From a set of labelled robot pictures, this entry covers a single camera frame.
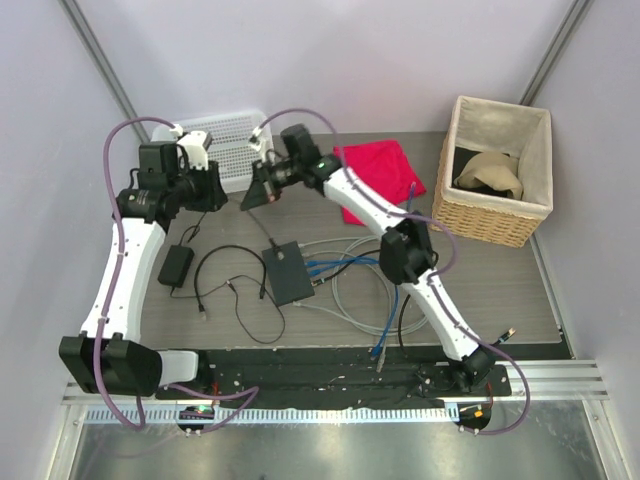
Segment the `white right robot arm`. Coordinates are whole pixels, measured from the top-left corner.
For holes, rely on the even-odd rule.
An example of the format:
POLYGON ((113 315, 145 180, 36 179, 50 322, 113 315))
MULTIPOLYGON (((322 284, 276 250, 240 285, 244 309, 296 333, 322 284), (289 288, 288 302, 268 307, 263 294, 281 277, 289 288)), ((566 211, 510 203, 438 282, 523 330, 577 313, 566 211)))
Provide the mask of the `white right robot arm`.
POLYGON ((379 268, 384 276, 404 289, 431 322, 455 389, 465 395, 477 393, 486 385, 495 357, 469 328, 436 272, 429 220, 385 200, 342 158, 321 153, 304 125, 283 130, 282 140, 286 157, 272 159, 263 129, 253 130, 248 143, 260 159, 252 164, 241 208, 273 203, 285 187, 302 183, 354 214, 380 241, 379 268))

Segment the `black network switch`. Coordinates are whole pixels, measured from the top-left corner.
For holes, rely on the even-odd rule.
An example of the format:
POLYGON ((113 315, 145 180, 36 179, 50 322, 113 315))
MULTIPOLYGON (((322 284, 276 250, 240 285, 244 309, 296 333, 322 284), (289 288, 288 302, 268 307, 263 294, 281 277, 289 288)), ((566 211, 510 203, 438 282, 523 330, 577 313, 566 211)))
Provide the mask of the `black network switch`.
POLYGON ((278 307, 315 295, 305 260, 296 241, 261 252, 271 292, 278 307))

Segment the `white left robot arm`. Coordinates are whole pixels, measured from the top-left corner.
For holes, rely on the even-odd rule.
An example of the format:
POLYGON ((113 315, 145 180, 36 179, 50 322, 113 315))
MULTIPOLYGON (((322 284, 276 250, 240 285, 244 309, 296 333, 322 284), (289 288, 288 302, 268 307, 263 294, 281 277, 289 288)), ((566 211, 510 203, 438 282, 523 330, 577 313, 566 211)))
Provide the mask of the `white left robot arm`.
POLYGON ((61 360, 86 393, 97 393, 102 384, 110 394, 149 397, 178 383, 200 399, 212 389, 213 375, 200 354, 140 343, 144 298, 171 221, 182 209, 215 212, 227 201, 208 145, 198 131, 139 148, 138 185, 115 198, 120 216, 93 308, 79 335, 65 336, 59 345, 61 360))

